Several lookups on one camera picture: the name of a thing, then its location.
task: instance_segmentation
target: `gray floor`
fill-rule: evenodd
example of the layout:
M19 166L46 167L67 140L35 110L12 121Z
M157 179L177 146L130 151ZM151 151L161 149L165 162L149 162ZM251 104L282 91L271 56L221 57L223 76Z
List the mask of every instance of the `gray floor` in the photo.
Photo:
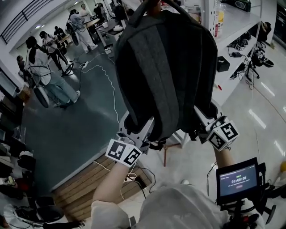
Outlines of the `gray floor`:
M81 46L70 44L66 57L70 60L82 53ZM91 61L97 54L104 53L103 46L78 61ZM88 67L95 65L106 70L115 86L116 110L120 117L126 111L119 91L114 64L107 55L98 56ZM74 75L65 80L79 89L80 69L76 63ZM47 193L54 185L88 161L113 138L118 130L114 111L113 89L100 67L81 74L81 96L78 102L66 110L44 108L33 94L25 106L22 125L27 128L26 144L34 150L37 160L35 180L40 194Z

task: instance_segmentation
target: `backpack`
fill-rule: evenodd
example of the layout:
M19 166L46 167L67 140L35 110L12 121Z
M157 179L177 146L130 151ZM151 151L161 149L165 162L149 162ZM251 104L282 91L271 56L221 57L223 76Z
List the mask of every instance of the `backpack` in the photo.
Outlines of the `backpack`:
M129 111L125 127L139 132L150 117L150 141L165 140L181 129L196 131L194 105L210 114L217 46L210 32L170 0L180 14L164 10L144 16L145 0L129 19L115 47L120 90Z

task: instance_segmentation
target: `white shelf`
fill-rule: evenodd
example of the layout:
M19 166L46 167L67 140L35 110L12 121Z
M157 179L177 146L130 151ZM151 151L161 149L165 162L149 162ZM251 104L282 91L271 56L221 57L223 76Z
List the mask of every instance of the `white shelf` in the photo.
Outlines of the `white shelf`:
M241 54L247 56L247 54L252 50L253 46L256 44L257 39L251 36L251 40L248 41L248 45L245 47L243 51L240 51ZM229 53L238 52L235 48L229 48ZM218 56L223 56L229 63L229 69L225 72L216 72L214 84L221 86L224 88L224 84L229 81L229 77L236 71L236 69L240 66L240 64L245 60L245 57L242 56L240 58L230 57L228 54L227 47L221 50L218 53Z
M251 40L248 41L248 45L245 47L243 51L240 53L243 55L247 55L253 46L256 44L257 39L251 36ZM234 48L229 48L230 53L237 52ZM222 90L214 87L212 98L222 106L227 98L231 95L234 91L238 83L240 82L239 78L236 77L234 80L230 80L229 78L232 74L236 71L236 69L240 66L240 64L245 60L245 57L242 56L241 58L234 58L228 55L227 47L224 48L220 53L219 56L223 56L231 65L228 71L225 72L216 72L214 84L220 85Z
M257 15L225 4L223 31L220 37L215 38L218 52L223 50L259 21L260 18Z

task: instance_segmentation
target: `timer display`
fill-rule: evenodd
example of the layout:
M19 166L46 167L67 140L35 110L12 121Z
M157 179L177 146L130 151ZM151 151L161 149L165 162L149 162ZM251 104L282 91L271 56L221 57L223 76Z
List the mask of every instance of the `timer display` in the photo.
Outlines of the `timer display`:
M221 196L232 195L257 185L255 165L231 173L222 174L219 178Z

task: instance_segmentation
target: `jeans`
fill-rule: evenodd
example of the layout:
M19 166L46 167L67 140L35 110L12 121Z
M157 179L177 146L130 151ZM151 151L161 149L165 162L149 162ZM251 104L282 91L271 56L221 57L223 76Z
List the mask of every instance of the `jeans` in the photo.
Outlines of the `jeans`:
M77 100L78 95L75 90L60 76L51 73L50 82L45 89L53 93L62 104L68 103L71 99L73 102Z
M53 59L55 65L57 65L59 70L63 70L61 64L58 61L58 56L61 58L65 64L68 64L67 59L62 55L62 53L56 49L53 53L50 53L51 58Z

